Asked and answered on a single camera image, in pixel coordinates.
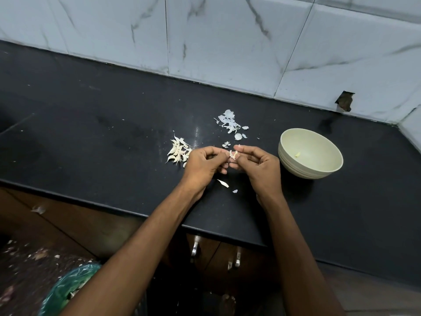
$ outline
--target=cream bowl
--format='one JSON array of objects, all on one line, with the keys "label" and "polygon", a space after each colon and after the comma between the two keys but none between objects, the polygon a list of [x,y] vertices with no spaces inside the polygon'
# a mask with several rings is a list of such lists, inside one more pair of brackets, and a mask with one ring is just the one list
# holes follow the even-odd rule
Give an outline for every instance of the cream bowl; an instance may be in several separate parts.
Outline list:
[{"label": "cream bowl", "polygon": [[324,136],[304,128],[282,133],[278,146],[281,163],[303,179],[321,179],[344,164],[340,150]]}]

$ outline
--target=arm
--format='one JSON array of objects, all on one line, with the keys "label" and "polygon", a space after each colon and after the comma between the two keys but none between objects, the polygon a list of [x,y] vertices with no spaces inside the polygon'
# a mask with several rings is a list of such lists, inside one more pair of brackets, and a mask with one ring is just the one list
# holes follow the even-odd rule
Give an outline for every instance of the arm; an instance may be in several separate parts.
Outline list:
[{"label": "arm", "polygon": [[277,257],[285,309],[290,316],[345,315],[327,285],[282,194],[279,159],[258,147],[235,145],[235,169],[249,176],[266,212]]},{"label": "arm", "polygon": [[217,169],[227,173],[227,154],[215,147],[192,151],[174,191],[82,287],[60,316],[131,315],[190,207],[200,199]]}]

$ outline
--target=person's left arm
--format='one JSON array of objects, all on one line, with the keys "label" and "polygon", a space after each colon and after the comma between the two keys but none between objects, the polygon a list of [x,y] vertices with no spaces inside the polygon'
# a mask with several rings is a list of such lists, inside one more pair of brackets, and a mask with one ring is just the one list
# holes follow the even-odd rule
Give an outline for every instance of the person's left arm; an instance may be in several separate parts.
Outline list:
[{"label": "person's left arm", "polygon": [[228,159],[229,152],[217,147],[193,150],[177,187],[72,298],[60,316],[131,315],[177,227],[202,197],[215,172],[227,173]]}]

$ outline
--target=countertop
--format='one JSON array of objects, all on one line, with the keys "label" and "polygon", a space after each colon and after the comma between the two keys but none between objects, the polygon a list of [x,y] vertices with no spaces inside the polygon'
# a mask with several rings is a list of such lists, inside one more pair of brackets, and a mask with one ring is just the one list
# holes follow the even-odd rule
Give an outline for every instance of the countertop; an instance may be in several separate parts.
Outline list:
[{"label": "countertop", "polygon": [[[213,119],[227,109],[250,127],[241,144],[276,155],[281,133],[302,127],[341,150],[343,168],[321,180],[281,171],[317,260],[421,286],[421,155],[386,124],[0,42],[0,182],[147,217],[183,173],[165,163],[170,139],[233,144]],[[183,228],[270,249],[247,176],[223,180],[230,187],[213,180]]]}]

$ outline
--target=person's left hand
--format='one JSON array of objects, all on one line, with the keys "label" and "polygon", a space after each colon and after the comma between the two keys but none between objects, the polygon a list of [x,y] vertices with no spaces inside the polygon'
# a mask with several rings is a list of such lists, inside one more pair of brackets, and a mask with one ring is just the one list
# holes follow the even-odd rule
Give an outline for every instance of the person's left hand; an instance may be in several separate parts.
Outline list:
[{"label": "person's left hand", "polygon": [[180,184],[194,192],[198,201],[211,182],[216,171],[227,174],[229,152],[214,146],[194,149],[190,152]]}]

